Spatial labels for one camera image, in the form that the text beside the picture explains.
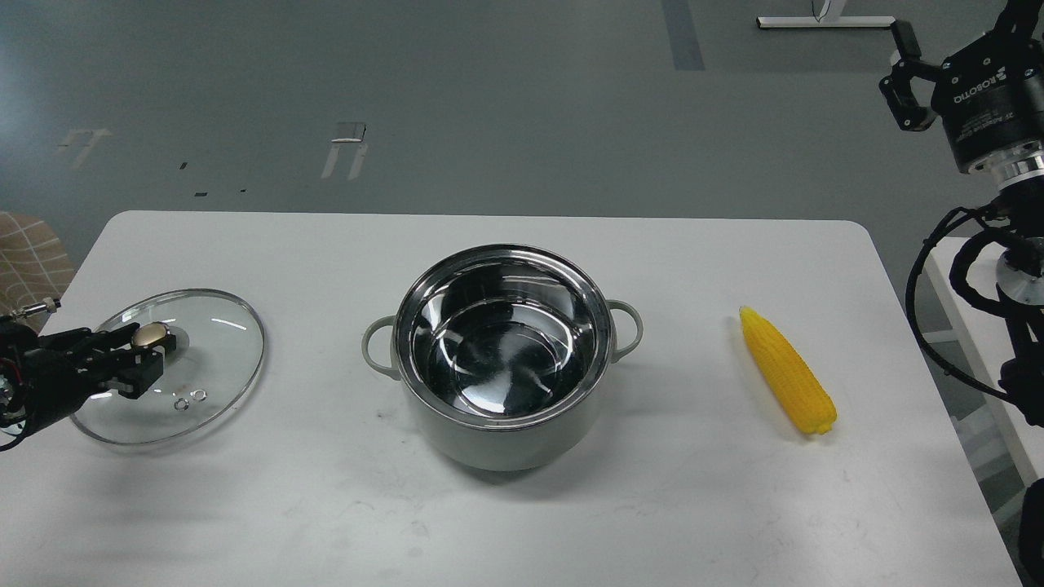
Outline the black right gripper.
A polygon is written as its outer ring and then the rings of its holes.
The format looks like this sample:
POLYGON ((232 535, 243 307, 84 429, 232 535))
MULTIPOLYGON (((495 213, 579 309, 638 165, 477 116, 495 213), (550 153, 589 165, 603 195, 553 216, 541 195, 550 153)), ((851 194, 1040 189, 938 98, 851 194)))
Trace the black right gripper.
MULTIPOLYGON (((1040 1, 1009 1, 994 26, 944 60, 938 113, 962 174, 984 170, 995 152, 1042 141, 1042 40, 1034 37, 1040 1)), ((897 58, 878 83, 899 130, 925 131, 936 119, 921 104, 914 79, 938 83, 942 67, 929 64, 914 26, 889 25, 897 58)))

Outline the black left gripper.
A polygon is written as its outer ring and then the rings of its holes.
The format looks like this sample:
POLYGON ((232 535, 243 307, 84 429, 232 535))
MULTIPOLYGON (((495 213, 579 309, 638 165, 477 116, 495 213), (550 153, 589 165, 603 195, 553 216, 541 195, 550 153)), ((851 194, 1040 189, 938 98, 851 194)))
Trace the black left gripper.
POLYGON ((138 399, 164 373, 165 355, 176 350, 176 334, 165 323, 128 323, 111 331, 71 329, 39 337, 16 327, 16 360, 21 373, 23 432, 38 432, 82 408, 97 391, 138 399), (66 352, 82 339, 86 376, 66 352))

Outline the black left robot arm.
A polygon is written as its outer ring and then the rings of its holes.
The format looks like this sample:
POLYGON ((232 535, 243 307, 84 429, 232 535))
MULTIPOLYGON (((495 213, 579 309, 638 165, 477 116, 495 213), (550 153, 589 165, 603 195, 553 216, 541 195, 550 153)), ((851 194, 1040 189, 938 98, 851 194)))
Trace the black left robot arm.
POLYGON ((138 399, 164 374, 187 335, 168 324, 130 322, 112 330, 69 329, 38 334, 29 316, 60 310, 42 298, 2 316, 1 423, 8 451, 82 408, 105 391, 138 399))

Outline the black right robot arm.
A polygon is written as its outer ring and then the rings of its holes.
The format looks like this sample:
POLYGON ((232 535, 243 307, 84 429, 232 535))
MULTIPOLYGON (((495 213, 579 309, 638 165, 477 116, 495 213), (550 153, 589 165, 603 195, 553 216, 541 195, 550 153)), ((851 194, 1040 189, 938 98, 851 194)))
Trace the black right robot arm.
POLYGON ((896 45, 878 90, 899 130, 942 122, 962 174, 991 177, 996 196, 950 210, 918 251, 904 289, 914 338, 940 370, 992 397, 1000 430, 1013 412, 1042 424, 1042 40, 1040 1, 1009 1, 993 27, 930 64, 907 21, 891 22, 896 45), (932 348, 918 323, 918 278, 930 263, 944 308, 975 374, 932 348))

